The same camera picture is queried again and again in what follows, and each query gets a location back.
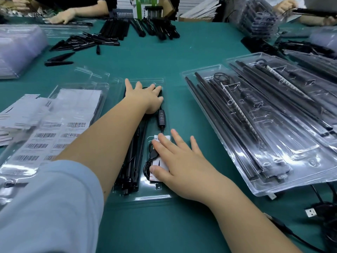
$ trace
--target forearm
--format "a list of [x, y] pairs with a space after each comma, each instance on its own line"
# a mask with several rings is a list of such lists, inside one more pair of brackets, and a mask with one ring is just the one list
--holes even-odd
[[214, 184], [206, 205], [233, 253], [301, 252], [230, 179], [221, 175]]
[[70, 160], [90, 168], [107, 199], [142, 117], [146, 103], [125, 97], [90, 126], [55, 160]]
[[300, 22], [304, 25], [324, 25], [324, 18], [302, 15]]
[[99, 17], [109, 15], [107, 2], [99, 0], [96, 5], [74, 8], [76, 16], [82, 17]]

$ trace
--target stack of plastic trays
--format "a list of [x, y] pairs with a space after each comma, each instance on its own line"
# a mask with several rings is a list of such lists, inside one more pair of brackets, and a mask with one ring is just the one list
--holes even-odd
[[232, 22], [250, 37], [270, 39], [282, 21], [265, 0], [243, 0], [236, 6]]
[[47, 45], [37, 25], [0, 26], [0, 79], [18, 78]]

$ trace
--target person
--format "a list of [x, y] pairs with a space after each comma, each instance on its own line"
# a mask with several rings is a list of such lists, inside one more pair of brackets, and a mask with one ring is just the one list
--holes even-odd
[[[144, 114], [155, 113], [161, 87], [135, 88], [90, 126], [55, 161], [42, 166], [25, 189], [0, 212], [2, 252], [95, 252], [104, 202], [118, 176]], [[179, 196], [207, 205], [232, 252], [301, 252], [227, 177], [191, 148], [175, 130], [176, 144], [159, 134], [153, 146], [169, 172], [151, 172]]]
[[61, 8], [63, 11], [48, 21], [52, 24], [64, 23], [81, 17], [100, 17], [109, 15], [109, 11], [117, 7], [117, 0], [13, 0], [20, 9], [29, 9], [31, 3], [40, 3], [49, 8]]
[[[225, 11], [225, 17], [230, 16], [234, 13], [234, 3], [236, 0], [228, 0], [228, 4]], [[284, 15], [287, 12], [291, 14], [291, 9], [293, 8], [304, 8], [306, 9], [304, 0], [266, 0], [274, 10], [279, 15]], [[336, 25], [337, 19], [333, 17], [314, 17], [306, 15], [290, 15], [287, 18], [287, 22], [298, 19], [300, 23], [305, 25], [316, 25], [316, 26], [325, 26], [325, 25]]]

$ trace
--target light blue shirt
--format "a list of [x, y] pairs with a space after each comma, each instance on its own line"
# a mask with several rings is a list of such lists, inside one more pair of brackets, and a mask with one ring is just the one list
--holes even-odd
[[96, 175], [74, 161], [54, 161], [0, 211], [0, 251], [95, 252], [104, 207]]

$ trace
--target stacked clear plastic packaging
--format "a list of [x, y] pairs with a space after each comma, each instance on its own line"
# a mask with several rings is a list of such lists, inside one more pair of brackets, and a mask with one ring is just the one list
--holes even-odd
[[257, 53], [183, 77], [254, 195], [337, 179], [337, 84]]
[[278, 32], [283, 16], [265, 0], [236, 0], [229, 19], [250, 37], [270, 39]]
[[19, 78], [47, 46], [38, 25], [0, 25], [0, 79]]

